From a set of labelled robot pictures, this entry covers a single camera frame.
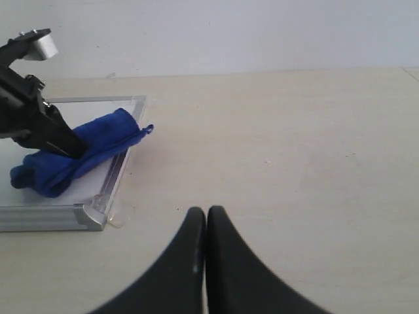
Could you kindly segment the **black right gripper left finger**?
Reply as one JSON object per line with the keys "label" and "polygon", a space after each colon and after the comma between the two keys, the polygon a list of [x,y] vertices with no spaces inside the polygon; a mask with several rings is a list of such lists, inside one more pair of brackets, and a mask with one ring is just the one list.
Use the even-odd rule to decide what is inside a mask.
{"label": "black right gripper left finger", "polygon": [[202,313],[205,239],[206,216],[191,207],[154,264],[93,313]]}

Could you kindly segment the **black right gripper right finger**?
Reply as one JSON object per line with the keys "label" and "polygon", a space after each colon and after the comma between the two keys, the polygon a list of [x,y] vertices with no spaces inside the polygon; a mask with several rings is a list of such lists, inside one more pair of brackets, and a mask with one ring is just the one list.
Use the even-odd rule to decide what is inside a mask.
{"label": "black right gripper right finger", "polygon": [[208,211],[206,290],[210,313],[326,313],[270,271],[225,208]]}

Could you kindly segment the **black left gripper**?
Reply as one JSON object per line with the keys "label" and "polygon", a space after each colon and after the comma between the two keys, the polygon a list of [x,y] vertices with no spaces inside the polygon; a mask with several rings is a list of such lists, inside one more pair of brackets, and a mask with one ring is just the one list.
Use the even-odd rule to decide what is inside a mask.
{"label": "black left gripper", "polygon": [[20,76],[1,63],[1,138],[24,148],[80,159],[88,145],[67,125],[56,106],[44,107],[44,82]]}

